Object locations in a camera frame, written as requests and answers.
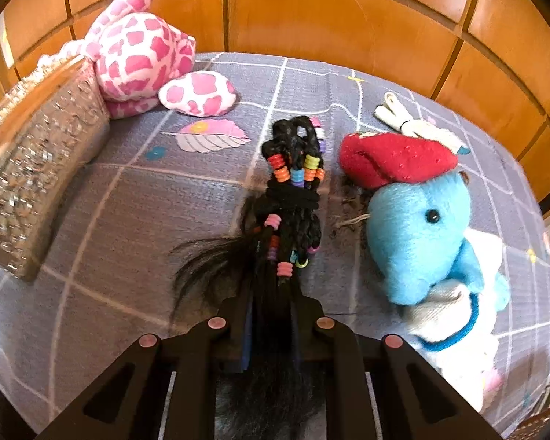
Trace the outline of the blue plush elephant doll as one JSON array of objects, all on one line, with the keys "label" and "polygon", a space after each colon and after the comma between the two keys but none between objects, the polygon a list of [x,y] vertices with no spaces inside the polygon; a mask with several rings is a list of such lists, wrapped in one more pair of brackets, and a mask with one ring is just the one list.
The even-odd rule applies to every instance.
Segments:
[{"label": "blue plush elephant doll", "polygon": [[500,237],[470,226],[468,176],[452,170],[419,184],[392,183],[378,189],[367,208],[367,246],[384,277],[388,301],[406,306],[424,300],[447,279],[464,283],[479,297],[479,316],[472,331],[440,352],[413,346],[476,410],[495,396],[502,381],[495,367],[499,341],[497,316],[511,300],[508,278],[500,269]]}]

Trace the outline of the white knit gloves blue band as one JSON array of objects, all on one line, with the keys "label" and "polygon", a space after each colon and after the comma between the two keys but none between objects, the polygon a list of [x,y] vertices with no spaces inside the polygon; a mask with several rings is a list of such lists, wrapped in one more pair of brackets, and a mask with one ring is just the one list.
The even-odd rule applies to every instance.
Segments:
[{"label": "white knit gloves blue band", "polygon": [[429,352],[456,345],[472,331],[478,316],[478,295],[453,279],[437,283],[424,300],[403,311],[409,334]]}]

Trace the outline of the grey checked bed sheet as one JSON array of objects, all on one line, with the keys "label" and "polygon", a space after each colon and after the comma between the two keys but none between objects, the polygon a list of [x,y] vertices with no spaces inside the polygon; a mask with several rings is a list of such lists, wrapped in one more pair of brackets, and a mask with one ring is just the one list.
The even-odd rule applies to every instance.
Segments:
[{"label": "grey checked bed sheet", "polygon": [[381,130],[373,109],[392,92],[410,113],[469,146],[460,165],[470,178],[472,227],[505,243],[511,303],[495,326],[503,383],[484,415],[511,433],[550,390],[550,247],[514,157],[437,102],[346,67],[247,54],[201,54],[197,64],[237,89],[240,102],[229,117],[246,142],[188,152],[176,136],[190,120],[163,109],[113,122],[107,146],[72,187],[37,279],[21,282],[0,268],[0,391],[23,420],[42,430],[138,336],[170,336],[210,315],[191,297],[172,316],[176,247],[236,231],[248,191],[270,175],[260,147],[271,124],[295,114],[318,117],[326,136],[323,245],[303,288],[360,334],[401,333],[362,228],[340,227],[364,203],[342,180],[339,145],[349,133]]}]

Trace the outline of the white clothespin clips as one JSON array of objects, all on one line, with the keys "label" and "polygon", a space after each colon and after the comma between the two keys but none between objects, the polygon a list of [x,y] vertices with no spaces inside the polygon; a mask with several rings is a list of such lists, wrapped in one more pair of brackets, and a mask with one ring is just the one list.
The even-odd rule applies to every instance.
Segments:
[{"label": "white clothespin clips", "polygon": [[421,117],[414,117],[392,92],[384,94],[384,102],[377,105],[373,115],[402,135],[439,142],[455,155],[467,155],[471,152],[468,145],[451,130],[440,128],[434,122]]}]

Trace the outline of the wooden wall cabinet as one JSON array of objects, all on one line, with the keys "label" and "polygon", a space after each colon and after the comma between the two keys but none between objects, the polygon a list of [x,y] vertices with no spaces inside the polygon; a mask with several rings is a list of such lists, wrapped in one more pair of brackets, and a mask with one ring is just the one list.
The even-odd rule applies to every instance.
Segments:
[{"label": "wooden wall cabinet", "polygon": [[[111,0],[0,0],[0,98]],[[550,20],[538,0],[154,0],[203,52],[326,61],[479,125],[550,207]]]}]

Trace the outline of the black beaded braided wig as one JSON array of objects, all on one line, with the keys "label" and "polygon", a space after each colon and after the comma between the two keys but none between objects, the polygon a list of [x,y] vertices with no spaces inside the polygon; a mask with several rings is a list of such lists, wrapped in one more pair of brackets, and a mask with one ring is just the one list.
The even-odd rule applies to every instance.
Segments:
[{"label": "black beaded braided wig", "polygon": [[201,250],[176,273],[176,309],[195,287],[208,305],[221,289],[251,294],[248,367],[218,378],[221,439],[300,439],[323,408],[324,374],[297,360],[292,315],[302,294],[299,275],[322,241],[321,140],[308,116],[275,121],[261,146],[272,175],[263,195],[245,200],[240,234],[201,239]]}]

